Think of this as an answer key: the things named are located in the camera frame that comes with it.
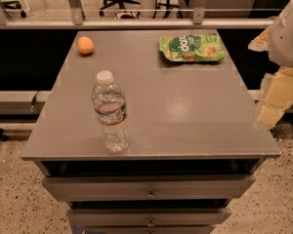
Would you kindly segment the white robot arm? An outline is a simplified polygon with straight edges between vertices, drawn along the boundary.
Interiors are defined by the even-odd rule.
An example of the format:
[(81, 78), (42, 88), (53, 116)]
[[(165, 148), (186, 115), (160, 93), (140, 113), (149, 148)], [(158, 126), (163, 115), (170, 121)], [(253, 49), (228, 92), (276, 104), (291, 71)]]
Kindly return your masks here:
[(267, 51), (269, 60), (279, 65), (274, 75), (264, 76), (255, 110), (254, 127), (269, 130), (293, 104), (293, 0), (249, 43), (248, 49)]

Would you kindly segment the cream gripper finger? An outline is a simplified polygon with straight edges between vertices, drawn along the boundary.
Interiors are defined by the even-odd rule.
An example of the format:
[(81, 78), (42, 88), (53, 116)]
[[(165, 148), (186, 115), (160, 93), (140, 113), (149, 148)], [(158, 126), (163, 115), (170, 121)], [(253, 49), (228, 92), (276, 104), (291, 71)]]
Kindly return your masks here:
[(269, 49), (271, 27), (267, 27), (248, 45), (248, 49), (255, 52), (265, 52)]
[(273, 128), (293, 104), (293, 67), (281, 66), (261, 82), (255, 110), (256, 128)]

